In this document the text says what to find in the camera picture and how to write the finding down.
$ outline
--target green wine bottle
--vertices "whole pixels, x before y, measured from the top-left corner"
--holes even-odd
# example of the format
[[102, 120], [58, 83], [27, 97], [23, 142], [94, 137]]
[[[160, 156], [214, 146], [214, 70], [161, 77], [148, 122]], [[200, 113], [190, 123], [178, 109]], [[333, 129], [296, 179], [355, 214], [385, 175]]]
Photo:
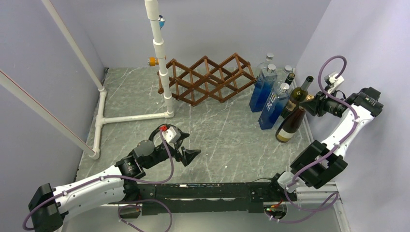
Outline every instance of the green wine bottle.
[[[314, 99], [315, 96], [309, 94], [306, 96], [306, 101]], [[281, 143], [289, 141], [302, 124], [305, 116], [305, 109], [298, 106], [279, 126], [275, 133], [275, 138]]]
[[292, 111], [295, 109], [295, 107], [299, 104], [299, 102], [303, 101], [306, 96], [308, 95], [308, 89], [310, 84], [313, 82], [313, 76], [308, 76], [306, 77], [305, 82], [302, 84], [301, 87], [295, 88], [290, 97], [289, 101], [285, 106], [285, 109], [283, 109], [281, 116], [283, 118], [286, 118], [289, 116]]

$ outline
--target marble tabletop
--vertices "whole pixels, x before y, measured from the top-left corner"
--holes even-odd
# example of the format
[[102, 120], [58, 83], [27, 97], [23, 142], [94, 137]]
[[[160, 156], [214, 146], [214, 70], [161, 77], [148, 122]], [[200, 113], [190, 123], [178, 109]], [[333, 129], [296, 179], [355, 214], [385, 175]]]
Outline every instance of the marble tabletop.
[[[163, 97], [157, 93], [157, 71], [158, 67], [109, 69], [104, 83], [107, 89], [104, 116], [164, 112]], [[281, 70], [278, 74], [284, 78]], [[260, 113], [250, 111], [252, 91], [253, 86], [224, 103], [208, 98], [195, 107], [173, 99], [173, 118], [104, 125], [101, 156], [93, 160], [83, 154], [77, 180], [115, 164], [163, 123], [173, 124], [190, 133], [190, 137], [184, 140], [185, 148], [202, 150], [187, 167], [175, 162], [174, 176], [168, 183], [248, 182], [262, 177], [271, 178], [285, 171], [310, 144], [307, 121], [288, 143], [279, 143], [275, 139], [275, 129], [261, 130], [258, 124]], [[89, 146], [94, 140], [94, 122], [95, 115], [87, 139]], [[144, 180], [159, 181], [168, 177], [171, 167], [166, 160], [145, 171]]]

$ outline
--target wall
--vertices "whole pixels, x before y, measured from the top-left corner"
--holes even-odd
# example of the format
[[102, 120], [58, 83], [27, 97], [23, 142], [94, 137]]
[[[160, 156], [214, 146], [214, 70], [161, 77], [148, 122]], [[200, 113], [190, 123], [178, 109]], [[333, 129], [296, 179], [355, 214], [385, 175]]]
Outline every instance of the wall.
[[[237, 52], [296, 65], [330, 0], [159, 0], [167, 57], [190, 66]], [[105, 67], [144, 67], [155, 56], [143, 0], [71, 0]]]
[[[408, 231], [410, 226], [409, 11], [405, 0], [332, 0], [296, 67], [299, 76], [317, 76], [329, 57], [344, 55], [348, 65], [341, 90], [350, 95], [372, 86], [381, 92], [383, 112], [353, 141], [349, 165], [337, 178], [353, 231]], [[340, 67], [334, 62], [325, 73]], [[310, 117], [319, 140], [336, 124], [334, 116]]]
[[[53, 3], [102, 78], [103, 65], [71, 6]], [[0, 68], [86, 139], [98, 90], [41, 1], [1, 1], [0, 22]], [[38, 186], [71, 182], [82, 151], [2, 86], [0, 109], [0, 225], [22, 231]]]

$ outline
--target purple cable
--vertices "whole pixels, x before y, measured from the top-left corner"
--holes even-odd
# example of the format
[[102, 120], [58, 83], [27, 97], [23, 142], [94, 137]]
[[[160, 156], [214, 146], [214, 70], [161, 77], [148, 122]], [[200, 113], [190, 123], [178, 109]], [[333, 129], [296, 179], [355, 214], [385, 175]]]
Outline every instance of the purple cable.
[[[353, 107], [352, 107], [351, 105], [347, 104], [346, 102], [344, 102], [344, 101], [342, 101], [342, 100], [340, 100], [340, 99], [338, 99], [338, 98], [332, 96], [331, 94], [329, 94], [326, 90], [324, 90], [324, 88], [323, 88], [323, 86], [322, 86], [322, 73], [323, 73], [324, 68], [326, 67], [326, 65], [327, 65], [330, 61], [332, 61], [332, 60], [334, 60], [334, 59], [337, 59], [337, 58], [340, 58], [340, 59], [343, 60], [343, 67], [342, 67], [342, 70], [340, 70], [339, 74], [336, 76], [336, 79], [339, 78], [339, 76], [341, 76], [342, 73], [345, 71], [346, 65], [347, 65], [347, 60], [346, 60], [346, 58], [345, 58], [344, 56], [334, 56], [334, 57], [330, 57], [330, 58], [322, 65], [322, 67], [321, 67], [320, 70], [319, 70], [319, 75], [318, 75], [319, 88], [320, 88], [320, 90], [321, 90], [327, 97], [329, 97], [330, 99], [335, 100], [336, 102], [338, 102], [338, 103], [340, 103], [340, 104], [343, 104], [343, 105], [346, 106], [348, 109], [350, 109], [350, 110], [352, 111], [353, 115], [354, 115], [354, 119], [356, 120], [356, 119], [358, 118], [358, 115], [357, 115], [356, 111], [353, 109]], [[358, 123], [357, 123], [356, 121], [353, 123], [353, 126], [352, 126], [351, 130], [339, 141], [339, 144], [343, 143], [346, 139], [348, 139], [348, 138], [353, 134], [353, 132], [356, 130], [357, 124], [358, 124]], [[306, 166], [303, 167], [301, 170], [299, 170], [299, 171], [293, 176], [292, 182], [291, 182], [287, 187], [291, 187], [291, 186], [295, 185], [296, 182], [297, 182], [297, 178], [299, 177], [299, 175], [300, 175], [301, 173], [303, 173], [303, 172], [306, 171], [307, 169], [309, 169], [309, 168], [315, 166], [316, 164], [322, 162], [323, 160], [325, 160], [326, 158], [328, 158], [329, 156], [331, 156], [338, 148], [339, 148], [339, 146], [338, 146], [338, 145], [335, 145], [326, 155], [322, 156], [322, 157], [319, 158], [318, 160], [313, 161], [312, 163], [306, 165]], [[336, 197], [333, 199], [333, 201], [332, 201], [329, 205], [327, 205], [326, 207], [323, 207], [323, 208], [322, 208], [322, 206], [323, 206], [325, 203], [327, 203], [327, 201], [328, 201], [328, 200], [330, 199], [330, 197], [332, 197], [333, 195], [336, 195]], [[320, 206], [319, 208], [317, 208], [317, 209], [305, 209], [305, 208], [299, 207], [298, 205], [296, 205], [296, 204], [290, 199], [290, 197], [289, 197], [289, 195], [288, 195], [286, 189], [285, 189], [285, 196], [286, 196], [286, 199], [289, 201], [289, 203], [290, 203], [291, 205], [293, 205], [294, 207], [296, 207], [296, 208], [298, 208], [298, 209], [300, 209], [300, 210], [313, 212], [313, 213], [311, 213], [310, 215], [308, 215], [307, 217], [305, 217], [305, 218], [303, 218], [303, 219], [301, 219], [301, 220], [297, 220], [297, 221], [286, 221], [286, 222], [285, 222], [285, 221], [280, 221], [280, 222], [283, 222], [283, 223], [299, 223], [299, 222], [301, 222], [301, 221], [304, 221], [304, 220], [309, 219], [309, 218], [310, 218], [311, 216], [313, 216], [316, 212], [320, 212], [320, 211], [323, 211], [323, 210], [326, 210], [326, 209], [332, 207], [333, 204], [338, 200], [338, 198], [339, 198], [339, 193], [337, 193], [337, 192], [332, 193], [332, 194], [321, 204], [321, 206]]]
[[131, 203], [131, 204], [125, 205], [125, 206], [121, 207], [121, 208], [118, 210], [118, 218], [119, 218], [119, 220], [122, 221], [122, 222], [124, 222], [125, 224], [131, 226], [132, 228], [138, 230], [139, 232], [144, 232], [144, 231], [141, 230], [140, 228], [134, 226], [132, 223], [129, 223], [129, 222], [127, 222], [126, 220], [122, 219], [121, 216], [120, 216], [120, 213], [121, 213], [121, 211], [122, 211], [124, 208], [130, 208], [130, 207], [139, 208], [139, 206], [133, 205], [133, 204], [139, 204], [139, 203], [143, 203], [143, 202], [156, 202], [156, 203], [162, 205], [162, 206], [166, 209], [166, 211], [168, 211], [170, 221], [169, 221], [169, 226], [168, 226], [168, 228], [165, 230], [165, 232], [168, 232], [168, 231], [170, 230], [171, 226], [172, 226], [172, 213], [171, 213], [171, 210], [170, 210], [164, 203], [162, 203], [162, 202], [160, 202], [160, 201], [158, 201], [158, 200], [155, 200], [155, 199], [144, 199], [144, 200], [139, 200], [139, 201], [134, 201], [134, 202], [124, 202], [124, 203]]
[[[78, 186], [76, 186], [76, 187], [73, 187], [73, 188], [71, 188], [71, 189], [68, 189], [68, 190], [66, 190], [65, 192], [66, 192], [66, 193], [70, 193], [70, 192], [72, 192], [72, 191], [75, 191], [75, 190], [77, 190], [77, 189], [79, 189], [79, 188], [82, 188], [82, 187], [84, 187], [84, 186], [86, 186], [86, 185], [89, 185], [89, 184], [91, 184], [91, 183], [94, 183], [94, 182], [96, 182], [96, 181], [99, 181], [99, 180], [101, 181], [102, 178], [103, 178], [103, 179], [106, 179], [106, 178], [121, 178], [121, 179], [127, 179], [127, 180], [132, 180], [132, 181], [138, 181], [138, 182], [142, 182], [142, 183], [146, 183], [146, 184], [153, 184], [153, 185], [163, 184], [163, 183], [167, 182], [167, 181], [170, 180], [170, 179], [172, 178], [172, 176], [174, 175], [174, 163], [172, 162], [171, 152], [169, 151], [168, 145], [167, 145], [167, 143], [165, 142], [165, 139], [164, 139], [162, 133], [160, 133], [160, 136], [161, 136], [162, 143], [164, 144], [165, 150], [167, 151], [167, 154], [168, 154], [168, 157], [169, 157], [169, 161], [171, 162], [171, 173], [170, 173], [170, 175], [169, 175], [169, 177], [168, 177], [167, 179], [165, 179], [165, 180], [163, 180], [163, 181], [146, 181], [146, 180], [141, 180], [141, 179], [132, 178], [132, 177], [123, 176], [123, 175], [105, 175], [105, 176], [97, 177], [97, 178], [95, 178], [95, 179], [92, 179], [92, 180], [89, 180], [89, 181], [87, 181], [87, 182], [84, 182], [83, 184], [78, 185]], [[33, 210], [31, 210], [30, 213], [26, 216], [26, 218], [25, 218], [24, 221], [23, 221], [23, 229], [24, 229], [25, 231], [32, 231], [32, 230], [34, 230], [34, 228], [29, 228], [29, 227], [27, 227], [27, 222], [28, 222], [28, 220], [30, 219], [30, 217], [31, 217], [38, 209], [40, 209], [41, 207], [43, 207], [44, 205], [46, 205], [46, 204], [49, 203], [50, 201], [53, 201], [53, 200], [55, 200], [56, 198], [59, 198], [59, 197], [63, 196], [63, 194], [64, 194], [64, 192], [62, 192], [62, 193], [60, 193], [60, 194], [57, 194], [57, 195], [55, 195], [55, 196], [53, 196], [53, 197], [50, 197], [49, 199], [45, 200], [44, 202], [42, 202], [42, 203], [40, 203], [38, 206], [36, 206]], [[149, 199], [149, 200], [150, 200], [150, 201], [157, 202], [157, 203], [160, 203], [162, 206], [165, 207], [165, 209], [167, 209], [167, 211], [168, 211], [169, 213], [171, 213], [171, 211], [168, 209], [168, 207], [166, 207], [166, 205], [164, 205], [162, 202], [159, 202], [159, 201], [154, 200], [154, 199]]]

